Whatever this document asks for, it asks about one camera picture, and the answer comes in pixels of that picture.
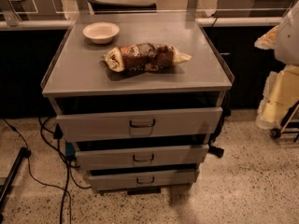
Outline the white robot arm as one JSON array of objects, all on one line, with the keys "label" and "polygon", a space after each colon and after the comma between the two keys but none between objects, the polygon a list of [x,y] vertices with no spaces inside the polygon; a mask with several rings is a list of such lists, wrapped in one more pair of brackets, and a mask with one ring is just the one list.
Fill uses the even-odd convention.
[{"label": "white robot arm", "polygon": [[299,2],[282,23],[260,36],[254,46],[272,49],[275,58],[285,64],[281,71],[271,72],[266,79],[256,118],[259,128],[278,128],[299,100]]}]

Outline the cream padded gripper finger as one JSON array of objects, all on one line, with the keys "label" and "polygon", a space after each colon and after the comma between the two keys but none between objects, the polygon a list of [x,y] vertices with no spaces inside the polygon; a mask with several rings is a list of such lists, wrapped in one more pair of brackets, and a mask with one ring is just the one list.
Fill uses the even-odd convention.
[{"label": "cream padded gripper finger", "polygon": [[267,33],[259,37],[254,46],[258,49],[273,49],[276,45],[278,26],[273,27]]}]

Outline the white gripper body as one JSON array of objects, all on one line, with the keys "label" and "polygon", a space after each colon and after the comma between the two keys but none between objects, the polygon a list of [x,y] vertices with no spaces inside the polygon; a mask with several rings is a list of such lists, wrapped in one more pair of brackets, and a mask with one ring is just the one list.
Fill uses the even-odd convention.
[{"label": "white gripper body", "polygon": [[266,130],[278,127],[298,100],[299,66],[286,65],[280,72],[271,71],[264,85],[256,125]]}]

